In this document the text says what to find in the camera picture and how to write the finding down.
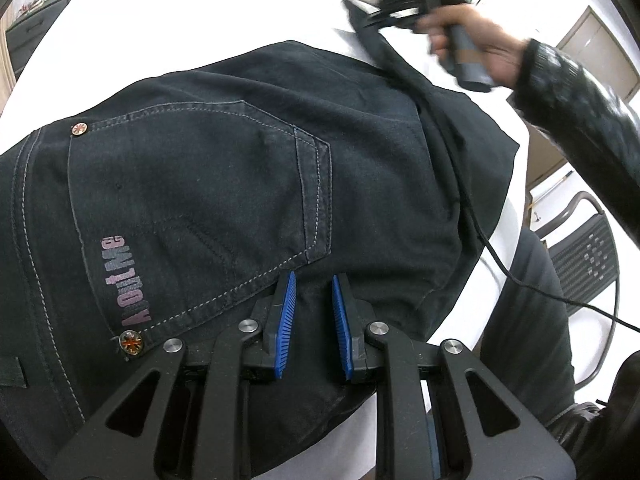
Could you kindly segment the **person's right hand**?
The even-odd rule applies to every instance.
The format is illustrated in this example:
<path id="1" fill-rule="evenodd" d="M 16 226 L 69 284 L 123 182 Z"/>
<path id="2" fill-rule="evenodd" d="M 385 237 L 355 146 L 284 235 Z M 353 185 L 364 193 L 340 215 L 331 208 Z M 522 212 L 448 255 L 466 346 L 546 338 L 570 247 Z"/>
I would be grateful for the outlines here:
<path id="1" fill-rule="evenodd" d="M 528 40 L 510 35 L 470 4 L 440 6 L 421 16 L 413 31 L 427 34 L 431 41 L 430 53 L 444 64 L 450 52 L 446 29 L 456 25 L 463 27 L 480 51 L 482 64 L 494 83 L 513 90 L 520 76 Z"/>

